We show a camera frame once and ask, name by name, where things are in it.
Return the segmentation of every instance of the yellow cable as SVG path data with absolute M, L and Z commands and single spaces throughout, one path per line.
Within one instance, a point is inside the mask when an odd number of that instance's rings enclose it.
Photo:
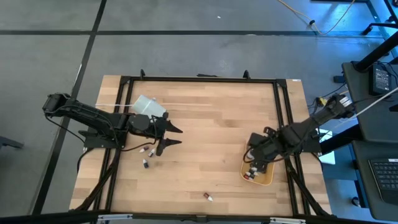
M 343 95 L 343 94 L 348 93 L 348 92 L 349 92 L 348 90 L 344 91 L 344 92 L 340 93 L 340 95 Z
M 300 15 L 302 15 L 303 17 L 306 17 L 309 21 L 312 21 L 313 19 L 311 19 L 311 18 L 309 18 L 307 15 L 305 15 L 304 13 L 302 13 L 302 12 L 298 12 L 297 10 L 295 10 L 295 9 L 293 9 L 292 7 L 290 7 L 288 4 L 286 4 L 285 2 L 283 2 L 282 0 L 278 0 L 280 3 L 282 3 L 284 6 L 286 6 L 287 8 L 289 8 L 291 11 L 293 11 L 294 13 L 297 13 L 297 14 L 300 14 Z M 354 2 L 355 2 L 355 0 L 353 0 L 352 2 L 351 2 L 351 4 L 348 6 L 348 8 L 347 8 L 347 10 L 344 12 L 344 14 L 340 17 L 340 19 L 337 21 L 337 23 L 328 31 L 328 32 L 326 32 L 326 33 L 322 33 L 319 29 L 318 29 L 318 27 L 317 27 L 317 25 L 315 24 L 315 23 L 313 23 L 312 25 L 315 27 L 315 29 L 318 31 L 318 33 L 320 34 L 320 35 L 326 35 L 326 34 L 328 34 L 330 31 L 332 31 L 336 26 L 337 26 L 337 24 L 342 20 L 342 18 L 346 15 L 346 13 L 348 12 L 348 10 L 351 8 L 351 6 L 353 6 L 353 4 L 354 4 Z

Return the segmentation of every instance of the black desk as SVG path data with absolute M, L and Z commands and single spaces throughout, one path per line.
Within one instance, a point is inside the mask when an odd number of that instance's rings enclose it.
M 353 141 L 352 145 L 372 216 L 398 222 L 398 206 L 381 200 L 368 162 L 369 159 L 398 158 L 398 144 Z
M 354 69 L 352 63 L 342 64 L 345 80 L 353 102 L 371 98 L 369 95 L 369 73 L 361 73 Z M 398 72 L 398 65 L 392 65 Z M 396 87 L 395 80 L 392 79 L 392 87 Z M 355 104 L 356 110 L 361 111 L 378 98 L 365 100 Z M 344 145 L 352 140 L 365 140 L 371 142 L 398 143 L 398 112 L 390 112 L 389 108 L 398 104 L 398 94 L 392 94 L 389 100 L 394 102 L 380 101 L 363 114 L 357 117 L 357 125 L 343 131 L 329 140 L 321 143 L 322 152 L 329 152 Z

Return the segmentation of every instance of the small object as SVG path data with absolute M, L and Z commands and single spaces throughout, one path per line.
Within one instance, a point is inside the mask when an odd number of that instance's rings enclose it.
M 144 164 L 145 169 L 148 169 L 149 165 L 148 165 L 148 162 L 146 161 L 146 159 L 143 159 L 142 163 Z
M 146 150 L 148 150 L 149 149 L 149 147 L 148 146 L 145 146 L 145 147 L 143 147 L 139 152 L 145 152 Z
M 359 202 L 359 198 L 358 198 L 358 197 L 353 197 L 353 198 L 351 199 L 351 203 L 352 203 L 353 205 L 359 207 L 359 208 L 361 207 L 361 204 L 360 204 L 360 202 Z
M 251 150 L 246 154 L 246 158 L 254 159 L 254 156 L 251 154 Z
M 152 157 L 152 156 L 154 155 L 154 153 L 155 153 L 155 149 L 152 149 L 152 150 L 150 151 L 150 153 L 148 153 L 148 156 L 149 156 L 149 157 Z
M 205 198 L 207 198 L 207 200 L 209 201 L 213 201 L 213 198 L 208 194 L 208 193 L 204 193 L 203 196 L 205 196 Z
M 369 69 L 369 94 L 384 95 L 392 90 L 391 76 L 384 65 L 372 65 Z

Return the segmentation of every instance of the keyboard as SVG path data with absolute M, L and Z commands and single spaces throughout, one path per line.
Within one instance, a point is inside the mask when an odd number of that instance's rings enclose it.
M 398 159 L 369 160 L 382 200 L 398 205 Z

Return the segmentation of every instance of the table leg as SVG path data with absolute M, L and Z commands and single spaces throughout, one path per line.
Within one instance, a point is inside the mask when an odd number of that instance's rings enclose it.
M 339 133 L 332 138 L 321 142 L 322 154 L 328 154 L 329 152 L 338 149 L 339 147 L 349 144 L 352 140 L 362 140 L 362 132 L 359 125 L 354 125 L 347 130 Z

